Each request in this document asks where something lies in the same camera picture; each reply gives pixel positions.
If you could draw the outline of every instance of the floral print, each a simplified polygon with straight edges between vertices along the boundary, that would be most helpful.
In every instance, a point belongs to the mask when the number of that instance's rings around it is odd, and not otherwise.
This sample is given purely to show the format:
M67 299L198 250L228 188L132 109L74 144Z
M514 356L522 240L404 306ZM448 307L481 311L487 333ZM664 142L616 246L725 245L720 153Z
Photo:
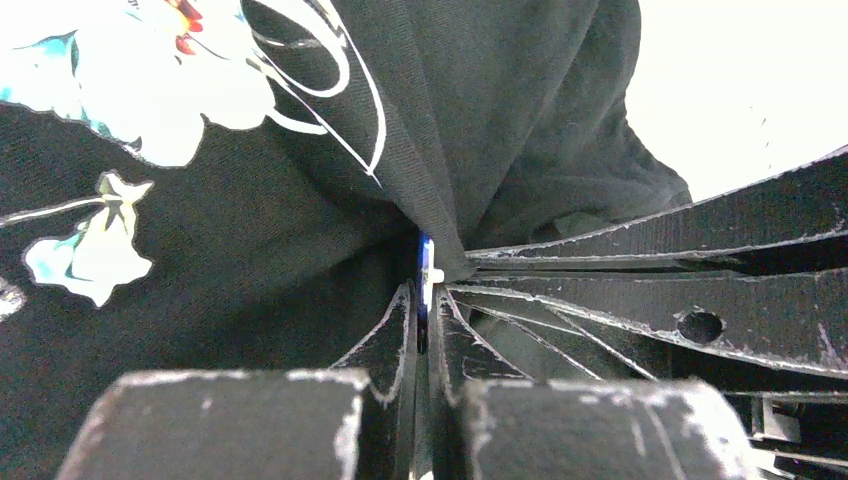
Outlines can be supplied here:
M279 68L260 48L277 42L251 29L240 0L31 0L6 2L0 15L0 104L85 125L134 158L163 168L189 165L209 123L248 130L270 119L293 131L334 137L377 181L385 111L330 0L255 1L320 44L338 67L335 84L311 88ZM353 66L360 69L375 106L370 158L307 101L344 92ZM298 101L314 122L277 111L272 85ZM34 283L62 286L102 307L117 286L146 276L153 266L133 246L135 204L152 186L104 173L98 196L0 217L0 229L100 207L67 236L36 240L23 262ZM4 285L0 321L25 300L19 288Z
M327 0L259 3L301 25L330 53L339 67L334 86L312 89L278 68L257 45L238 0L33 0L8 2L0 17L0 102L83 123L159 167L188 165L205 121L245 130L267 117L302 133L331 134L373 176L385 142L385 115L338 14ZM370 161L298 93L328 98L344 91L348 48L377 104ZM269 80L316 122L278 112Z
M79 223L69 237L40 239L27 249L24 264L33 281L61 285L102 307L117 285L147 275L153 262L139 256L132 244L136 226L134 205L152 186L153 182L131 185L116 172L108 172L100 176L97 184L99 197L6 217L18 223L80 206L102 205L100 211ZM12 222L7 220L0 226L9 223Z

